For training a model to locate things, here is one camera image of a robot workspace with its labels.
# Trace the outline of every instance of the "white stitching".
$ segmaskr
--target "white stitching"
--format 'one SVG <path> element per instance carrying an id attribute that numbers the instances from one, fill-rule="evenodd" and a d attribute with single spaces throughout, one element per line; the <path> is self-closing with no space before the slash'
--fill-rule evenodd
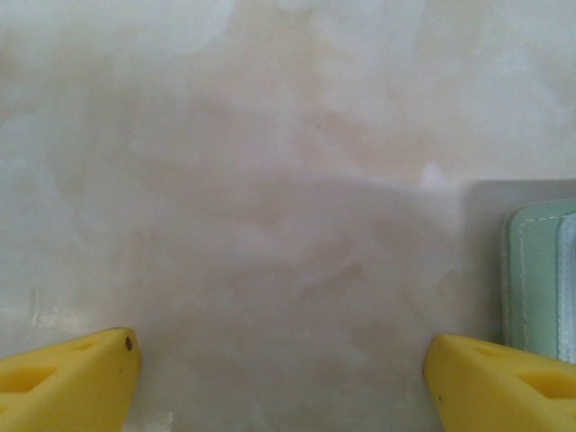
<path id="1" fill-rule="evenodd" d="M 523 321 L 523 329 L 524 329 L 524 350 L 528 350 L 528 331 L 527 331 L 527 322 L 528 322 L 528 308 L 526 302 L 526 263 L 524 261 L 524 227 L 528 223 L 532 222 L 542 222 L 542 221 L 553 221 L 554 219 L 559 219 L 560 216 L 550 216 L 547 218 L 538 218 L 538 219 L 526 219 L 522 220 L 520 223 L 520 227 L 518 228 L 518 241 L 520 243 L 520 271 L 522 273 L 522 280 L 520 285 L 520 292 L 522 295 L 522 321 Z"/>

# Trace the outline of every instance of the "beige marble countertop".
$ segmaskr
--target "beige marble countertop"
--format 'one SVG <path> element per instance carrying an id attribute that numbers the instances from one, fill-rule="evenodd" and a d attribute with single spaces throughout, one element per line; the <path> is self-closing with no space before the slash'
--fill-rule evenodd
<path id="1" fill-rule="evenodd" d="M 438 431 L 499 225 L 576 195 L 569 0 L 4 0 L 0 354 L 134 327 L 126 431 Z"/>

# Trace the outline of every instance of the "light green notebook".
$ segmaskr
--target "light green notebook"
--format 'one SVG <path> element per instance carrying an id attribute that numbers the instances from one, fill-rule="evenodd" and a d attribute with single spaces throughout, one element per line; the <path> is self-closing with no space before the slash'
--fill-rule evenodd
<path id="1" fill-rule="evenodd" d="M 506 344 L 576 363 L 576 200 L 516 209 L 503 243 Z"/>

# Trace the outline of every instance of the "marble surface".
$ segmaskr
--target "marble surface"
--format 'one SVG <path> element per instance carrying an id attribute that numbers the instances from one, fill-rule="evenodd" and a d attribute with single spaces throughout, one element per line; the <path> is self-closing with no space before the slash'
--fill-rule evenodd
<path id="1" fill-rule="evenodd" d="M 499 225 L 576 196 L 571 0 L 4 0 L 0 354 L 117 326 L 126 431 L 438 431 Z"/>

